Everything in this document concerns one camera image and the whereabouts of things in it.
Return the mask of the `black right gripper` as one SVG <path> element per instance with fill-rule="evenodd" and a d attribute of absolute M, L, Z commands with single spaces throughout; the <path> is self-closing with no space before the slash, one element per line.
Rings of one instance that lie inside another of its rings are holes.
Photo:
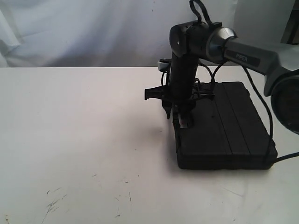
<path fill-rule="evenodd" d="M 160 86 L 144 90 L 145 100 L 161 100 L 167 119 L 170 119 L 172 108 L 178 108 L 178 119 L 182 129 L 193 127 L 192 110 L 197 101 L 214 98 L 214 78 L 211 78 L 208 89 L 202 88 L 196 78 L 199 65 L 202 65 L 200 59 L 194 55 L 178 57 L 172 54 L 171 69 L 162 73 Z"/>

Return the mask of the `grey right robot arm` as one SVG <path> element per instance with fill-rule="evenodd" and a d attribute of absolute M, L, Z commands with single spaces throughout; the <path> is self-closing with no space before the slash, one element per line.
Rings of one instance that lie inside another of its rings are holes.
<path fill-rule="evenodd" d="M 192 90 L 200 59 L 216 64 L 236 63 L 262 74 L 264 96 L 278 121 L 299 131 L 299 48 L 282 43 L 247 42 L 220 22 L 191 21 L 170 29 L 171 59 L 160 61 L 166 84 L 146 89 L 145 99 L 156 98 L 170 105 L 193 101 Z"/>

